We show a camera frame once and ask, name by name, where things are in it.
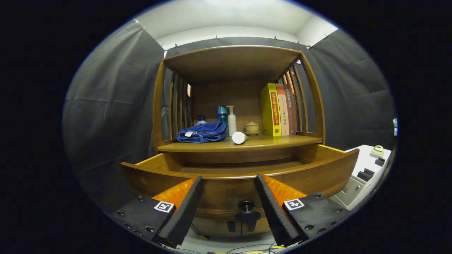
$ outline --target white tube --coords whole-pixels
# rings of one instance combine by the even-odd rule
[[[243,132],[234,132],[234,134],[232,134],[232,141],[238,145],[245,142],[248,138],[249,137]]]

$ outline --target book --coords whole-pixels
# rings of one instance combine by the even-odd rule
[[[276,84],[268,83],[260,91],[264,135],[281,136],[281,121]]]
[[[284,84],[284,91],[287,96],[287,112],[289,115],[289,135],[297,134],[297,112],[296,112],[296,102],[295,97],[292,93],[292,88],[289,84]]]
[[[289,113],[287,112],[287,95],[284,91],[284,84],[276,84],[278,93],[279,113],[281,118],[281,136],[289,135]]]

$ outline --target blue bottle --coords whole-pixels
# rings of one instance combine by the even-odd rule
[[[227,108],[218,106],[217,107],[218,121],[226,124],[227,126]],[[226,137],[228,137],[228,130],[226,127]]]

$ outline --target book spine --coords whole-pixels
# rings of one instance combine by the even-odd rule
[[[295,110],[296,102],[289,84],[284,84],[284,92],[287,97],[287,113],[289,115],[289,135],[297,134],[297,112]]]
[[[281,115],[276,84],[268,84],[268,93],[270,94],[270,103],[272,105],[273,136],[281,136]]]
[[[289,115],[287,112],[287,96],[284,91],[284,84],[276,84],[278,91],[279,111],[281,114],[281,136],[289,135]]]

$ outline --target wooden shelf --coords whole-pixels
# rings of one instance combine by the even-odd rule
[[[165,58],[190,85],[244,80],[274,82],[300,51],[269,46],[212,47]]]
[[[211,142],[203,144],[175,142],[158,147],[161,152],[234,152],[234,151],[257,151],[274,148],[284,148],[292,146],[303,146],[309,144],[322,143],[321,138],[289,135],[272,137],[267,135],[250,136],[241,145],[232,142],[231,137],[225,138],[221,142]]]
[[[264,171],[293,169],[300,166],[303,166],[303,163],[297,159],[289,158],[254,163],[186,165],[178,172],[195,174],[255,174]]]

